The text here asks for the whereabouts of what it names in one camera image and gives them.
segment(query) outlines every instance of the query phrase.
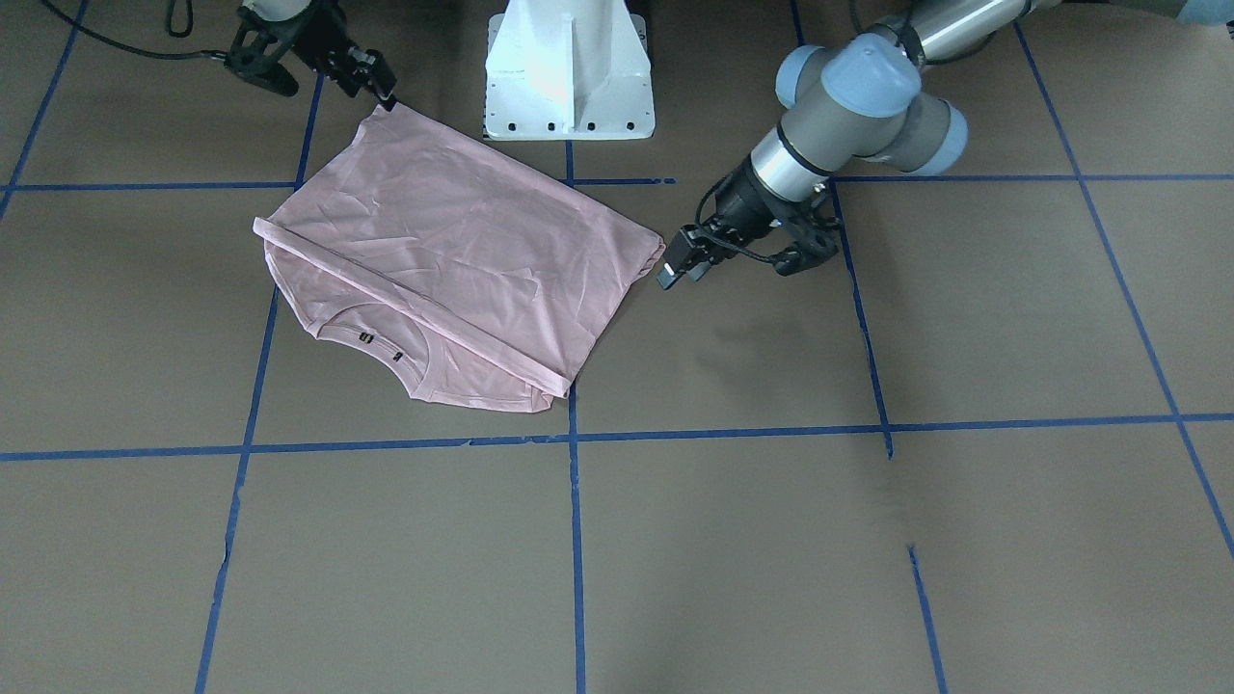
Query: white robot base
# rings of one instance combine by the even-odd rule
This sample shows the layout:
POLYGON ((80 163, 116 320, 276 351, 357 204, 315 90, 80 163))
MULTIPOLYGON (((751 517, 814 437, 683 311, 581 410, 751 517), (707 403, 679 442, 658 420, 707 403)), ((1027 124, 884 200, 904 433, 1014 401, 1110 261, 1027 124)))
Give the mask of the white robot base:
POLYGON ((655 131, 647 22, 622 0, 511 0, 489 21, 491 140, 639 140, 655 131))

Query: cable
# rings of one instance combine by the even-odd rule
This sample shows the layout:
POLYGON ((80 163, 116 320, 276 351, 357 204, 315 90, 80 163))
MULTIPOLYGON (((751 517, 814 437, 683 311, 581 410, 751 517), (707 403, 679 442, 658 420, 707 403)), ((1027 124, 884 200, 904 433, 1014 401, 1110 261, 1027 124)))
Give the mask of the cable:
POLYGON ((742 248, 740 246, 737 246, 735 243, 729 243, 729 242, 724 241, 723 238, 716 236, 714 233, 707 231, 706 228, 700 227, 697 230, 697 233, 698 233, 698 236, 706 238, 707 241, 711 241, 712 243, 714 243, 716 246, 719 246, 721 248, 727 248, 727 249, 729 249, 729 251, 732 251, 734 253, 740 253, 740 254, 745 256, 747 258, 753 258, 753 259, 755 259, 755 261, 758 261, 760 263, 766 263, 766 264, 770 265, 770 264, 774 264, 776 262, 776 259, 771 258, 770 256, 759 256, 758 253, 755 253, 754 251, 750 251, 749 248, 742 248))
POLYGON ((861 26, 861 17, 856 14, 856 0, 849 0, 849 21, 853 22, 853 33, 865 31, 865 27, 861 26))
POLYGON ((172 15, 175 14, 175 6, 178 4, 178 0, 167 0, 167 14, 163 15, 163 28, 167 30, 168 36, 186 38, 190 33, 193 33, 193 0, 184 0, 184 28, 180 31, 172 28, 172 15))
POLYGON ((905 21, 900 25, 900 31, 896 32, 896 48, 900 48, 901 46, 905 44, 905 36, 908 33, 908 30, 912 28, 913 26, 912 25, 913 10, 916 7, 917 7, 916 2, 908 4, 908 11, 905 12, 905 21))
POLYGON ((153 58, 155 61, 191 61, 194 58, 210 58, 213 61, 225 61, 227 58, 226 51, 194 51, 191 53, 155 53, 154 51, 146 51, 144 48, 137 48, 136 46, 130 46, 127 43, 121 43, 114 38, 107 38, 106 36, 96 31, 81 26, 80 22, 62 12, 60 9, 57 7, 56 5, 52 5, 51 0, 38 0, 38 2, 42 6, 47 7, 49 12, 59 17, 63 22, 77 28, 78 31, 89 36, 90 38, 94 38, 95 41, 101 41, 107 46, 111 46, 112 48, 120 48, 121 51, 132 53, 135 56, 141 56, 143 58, 153 58))

